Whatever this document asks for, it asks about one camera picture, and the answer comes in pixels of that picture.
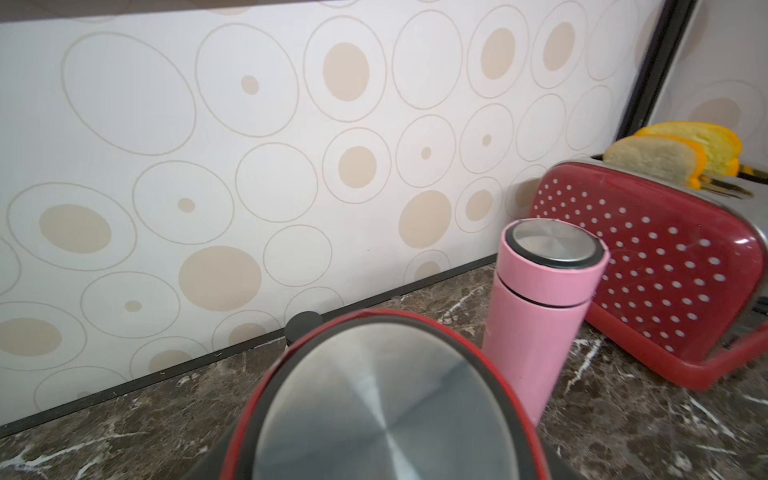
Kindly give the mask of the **pink thermos bottle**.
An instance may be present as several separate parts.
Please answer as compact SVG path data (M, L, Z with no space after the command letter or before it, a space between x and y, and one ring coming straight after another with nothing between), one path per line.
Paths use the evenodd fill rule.
M606 244L556 219L502 232L482 350L537 424L610 260Z

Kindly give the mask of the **red thermos bottle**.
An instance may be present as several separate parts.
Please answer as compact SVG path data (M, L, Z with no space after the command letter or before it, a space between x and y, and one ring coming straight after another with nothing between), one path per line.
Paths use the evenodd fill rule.
M547 479L521 401L466 338L404 311L357 311L264 374L224 479Z

